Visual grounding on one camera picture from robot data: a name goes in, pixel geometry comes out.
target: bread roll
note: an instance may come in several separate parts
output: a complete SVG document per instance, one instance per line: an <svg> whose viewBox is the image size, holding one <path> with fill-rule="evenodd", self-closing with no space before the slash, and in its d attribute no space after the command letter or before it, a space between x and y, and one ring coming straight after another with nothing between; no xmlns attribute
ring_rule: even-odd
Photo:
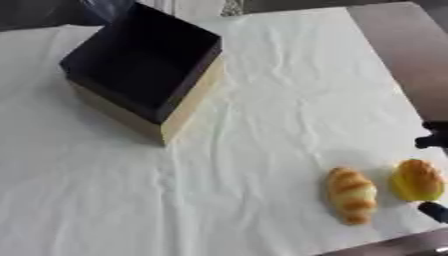
<svg viewBox="0 0 448 256"><path fill-rule="evenodd" d="M346 167L337 167L327 177L330 202L350 225L370 221L376 209L376 187L361 173Z"/></svg>
<svg viewBox="0 0 448 256"><path fill-rule="evenodd" d="M444 180L429 162L409 159L400 163L391 177L392 191L406 201L436 200L444 191Z"/></svg>

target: box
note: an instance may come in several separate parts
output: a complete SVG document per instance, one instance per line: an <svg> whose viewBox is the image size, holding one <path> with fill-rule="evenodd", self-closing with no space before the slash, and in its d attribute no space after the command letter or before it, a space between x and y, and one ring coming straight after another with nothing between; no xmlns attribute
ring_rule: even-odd
<svg viewBox="0 0 448 256"><path fill-rule="evenodd" d="M80 99L166 145L221 73L221 38L136 3L61 61Z"/></svg>

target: pastry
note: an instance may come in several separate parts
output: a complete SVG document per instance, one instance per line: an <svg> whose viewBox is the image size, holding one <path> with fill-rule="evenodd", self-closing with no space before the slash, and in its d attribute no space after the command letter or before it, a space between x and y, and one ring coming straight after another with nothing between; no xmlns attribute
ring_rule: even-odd
<svg viewBox="0 0 448 256"><path fill-rule="evenodd" d="M429 162L409 159L401 162L391 176L392 191L406 201L433 201L444 191L439 170Z"/></svg>
<svg viewBox="0 0 448 256"><path fill-rule="evenodd" d="M327 177L327 191L330 202L350 225L370 221L376 209L376 187L361 173L346 167L337 167Z"/></svg>

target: white tablecloth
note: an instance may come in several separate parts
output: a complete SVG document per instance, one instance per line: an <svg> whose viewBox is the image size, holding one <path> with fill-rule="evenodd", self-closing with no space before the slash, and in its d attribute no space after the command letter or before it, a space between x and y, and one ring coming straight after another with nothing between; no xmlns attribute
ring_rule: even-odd
<svg viewBox="0 0 448 256"><path fill-rule="evenodd" d="M426 132L345 9L202 25L224 36L225 73L166 149L64 80L58 61L96 28L0 34L0 255L308 255L440 227L387 190L403 159L447 162L414 148ZM371 224L328 210L337 165L377 184Z"/></svg>

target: table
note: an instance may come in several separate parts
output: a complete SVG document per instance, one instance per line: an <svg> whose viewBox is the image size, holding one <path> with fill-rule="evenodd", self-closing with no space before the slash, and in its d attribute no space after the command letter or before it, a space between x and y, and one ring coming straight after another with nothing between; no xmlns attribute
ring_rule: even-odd
<svg viewBox="0 0 448 256"><path fill-rule="evenodd" d="M422 118L448 120L446 33L409 2L348 10ZM446 245L448 229L444 228L327 255L404 255Z"/></svg>
<svg viewBox="0 0 448 256"><path fill-rule="evenodd" d="M347 161L378 176L384 191L389 172L367 168L415 153L423 130L343 8L302 14L203 24L228 37L226 84L198 110L196 129L166 150L142 144L64 86L57 60L95 29L0 34L0 250L297 255L439 228L387 194L388 208L365 228L325 210L316 184L328 168ZM351 114L362 129L347 125ZM439 150L416 154L446 163Z"/></svg>

